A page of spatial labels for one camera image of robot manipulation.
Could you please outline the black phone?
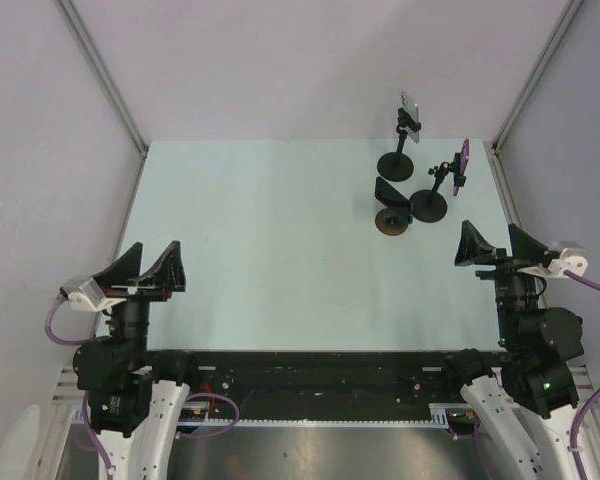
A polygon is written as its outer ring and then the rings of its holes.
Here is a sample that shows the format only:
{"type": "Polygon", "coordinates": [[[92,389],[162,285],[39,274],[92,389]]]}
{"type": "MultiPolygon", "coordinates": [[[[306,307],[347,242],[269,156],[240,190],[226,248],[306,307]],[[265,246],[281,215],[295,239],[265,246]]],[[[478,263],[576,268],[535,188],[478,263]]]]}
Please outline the black phone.
{"type": "Polygon", "coordinates": [[[374,195],[376,200],[389,212],[391,218],[406,225],[413,222],[411,201],[380,176],[375,180],[374,195]]]}

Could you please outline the brown base phone stand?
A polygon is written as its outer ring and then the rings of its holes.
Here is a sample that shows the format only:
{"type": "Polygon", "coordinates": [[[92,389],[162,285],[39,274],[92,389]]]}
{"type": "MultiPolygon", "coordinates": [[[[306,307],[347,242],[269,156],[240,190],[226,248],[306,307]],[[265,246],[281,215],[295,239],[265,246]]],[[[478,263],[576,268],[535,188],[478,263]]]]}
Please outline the brown base phone stand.
{"type": "Polygon", "coordinates": [[[413,223],[413,216],[398,216],[389,208],[379,210],[375,216],[375,226],[384,235],[395,237],[406,232],[413,223]]]}

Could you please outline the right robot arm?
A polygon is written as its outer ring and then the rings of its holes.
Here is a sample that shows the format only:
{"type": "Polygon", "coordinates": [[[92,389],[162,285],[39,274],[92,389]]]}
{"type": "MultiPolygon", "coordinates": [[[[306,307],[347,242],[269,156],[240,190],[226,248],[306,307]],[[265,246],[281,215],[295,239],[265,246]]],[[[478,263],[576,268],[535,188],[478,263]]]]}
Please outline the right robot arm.
{"type": "Polygon", "coordinates": [[[475,275],[494,284],[499,345],[506,352],[493,372],[484,353],[465,349],[445,358],[441,388],[477,414],[513,479],[574,479],[568,421],[579,395],[569,361],[583,355],[583,320],[564,307],[542,308],[550,279],[582,274],[586,249],[574,242],[544,245],[520,227],[508,227],[511,246],[491,245],[468,220],[454,259],[478,266],[475,275]]]}

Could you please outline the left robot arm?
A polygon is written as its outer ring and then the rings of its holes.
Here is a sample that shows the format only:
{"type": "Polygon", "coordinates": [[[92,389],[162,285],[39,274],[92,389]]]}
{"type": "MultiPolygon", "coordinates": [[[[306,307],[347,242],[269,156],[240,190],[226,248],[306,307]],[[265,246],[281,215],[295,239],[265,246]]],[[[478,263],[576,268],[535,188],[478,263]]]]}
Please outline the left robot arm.
{"type": "Polygon", "coordinates": [[[107,335],[82,343],[72,360],[103,479],[165,478],[181,407],[201,387],[186,354],[160,358],[148,350],[151,305],[186,289],[181,245],[171,242],[146,271],[142,253],[135,243],[63,289],[73,309],[108,318],[107,335]]]}

